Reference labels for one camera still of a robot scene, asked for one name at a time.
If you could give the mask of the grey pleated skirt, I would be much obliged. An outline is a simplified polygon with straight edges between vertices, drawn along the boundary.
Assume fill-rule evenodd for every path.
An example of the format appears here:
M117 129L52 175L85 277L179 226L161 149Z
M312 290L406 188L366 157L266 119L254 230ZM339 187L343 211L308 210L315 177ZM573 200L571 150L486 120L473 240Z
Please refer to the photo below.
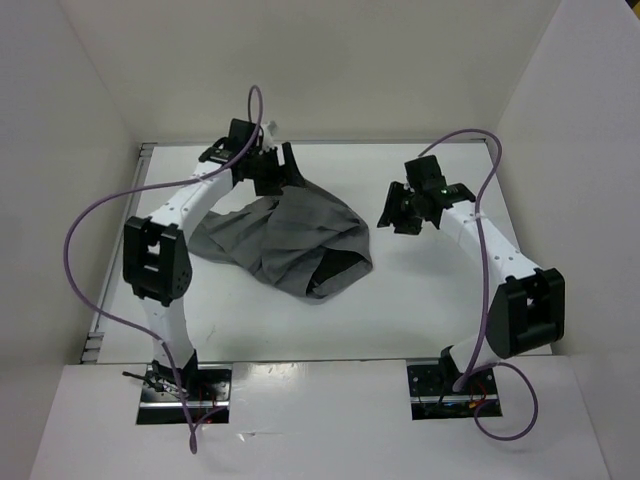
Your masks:
M227 214L209 212L189 251L238 266L291 296L322 301L373 270L367 223L313 183L286 186Z

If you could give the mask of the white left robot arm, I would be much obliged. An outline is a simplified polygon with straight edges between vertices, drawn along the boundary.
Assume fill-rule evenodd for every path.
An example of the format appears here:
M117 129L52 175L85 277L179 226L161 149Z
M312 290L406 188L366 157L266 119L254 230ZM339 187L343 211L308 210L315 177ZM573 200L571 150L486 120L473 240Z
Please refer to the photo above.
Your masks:
M253 181L259 196L304 183L290 143L276 145L267 126L234 119L228 134L200 155L188 184L150 215L132 216L124 225L123 278L154 335L151 379L176 399L192 397L202 381L184 309L193 278L188 242L213 206L244 180Z

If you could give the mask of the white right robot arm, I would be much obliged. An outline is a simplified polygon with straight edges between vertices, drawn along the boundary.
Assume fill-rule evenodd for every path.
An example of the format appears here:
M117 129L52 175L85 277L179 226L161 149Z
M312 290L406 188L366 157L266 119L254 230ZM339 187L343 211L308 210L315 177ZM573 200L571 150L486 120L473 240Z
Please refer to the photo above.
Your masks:
M462 183L447 182L435 156L408 161L405 171L404 182L389 186L379 227L417 235L423 224L430 223L482 271L479 332L442 351L438 369L442 388L462 392L481 368L562 339L563 275L527 258L484 214L479 195Z

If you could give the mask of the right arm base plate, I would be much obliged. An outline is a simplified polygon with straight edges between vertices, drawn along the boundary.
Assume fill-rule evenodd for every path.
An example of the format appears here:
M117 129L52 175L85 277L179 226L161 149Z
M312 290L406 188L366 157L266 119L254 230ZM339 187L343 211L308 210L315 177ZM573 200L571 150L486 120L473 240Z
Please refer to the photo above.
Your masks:
M473 375L464 389L454 392L435 359L408 362L406 373L413 421L501 417L502 410L492 370Z

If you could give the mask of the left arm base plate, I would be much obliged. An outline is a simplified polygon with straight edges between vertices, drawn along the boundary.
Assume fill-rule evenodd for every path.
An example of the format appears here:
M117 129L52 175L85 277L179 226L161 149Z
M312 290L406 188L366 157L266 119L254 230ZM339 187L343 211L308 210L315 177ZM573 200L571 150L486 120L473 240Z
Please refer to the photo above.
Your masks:
M177 387L161 380L151 365L143 375L123 371L141 387L137 425L186 424ZM230 416L232 366L230 364L201 364L195 383L183 389L186 407L194 422L227 424Z

